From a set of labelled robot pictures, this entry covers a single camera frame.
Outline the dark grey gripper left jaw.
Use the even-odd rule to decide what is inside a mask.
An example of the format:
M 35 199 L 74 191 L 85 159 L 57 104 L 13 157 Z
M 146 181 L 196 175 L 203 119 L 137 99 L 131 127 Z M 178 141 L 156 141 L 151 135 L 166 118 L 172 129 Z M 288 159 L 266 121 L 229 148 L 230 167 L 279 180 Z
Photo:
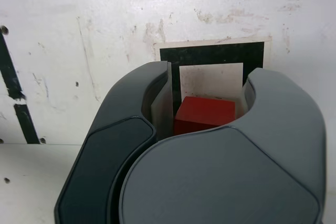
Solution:
M 116 82 L 104 98 L 55 205 L 56 223 L 119 223 L 123 181 L 157 142 L 152 105 L 171 86 L 171 64 L 146 63 Z

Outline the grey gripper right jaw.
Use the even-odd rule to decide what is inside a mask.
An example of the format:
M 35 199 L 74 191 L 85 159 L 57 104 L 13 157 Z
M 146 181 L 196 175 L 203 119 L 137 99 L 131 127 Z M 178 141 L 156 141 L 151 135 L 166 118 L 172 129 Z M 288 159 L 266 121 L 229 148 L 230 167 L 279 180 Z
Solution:
M 133 163 L 120 223 L 320 223 L 326 197 L 322 113 L 286 75 L 257 68 L 246 112 L 161 140 Z

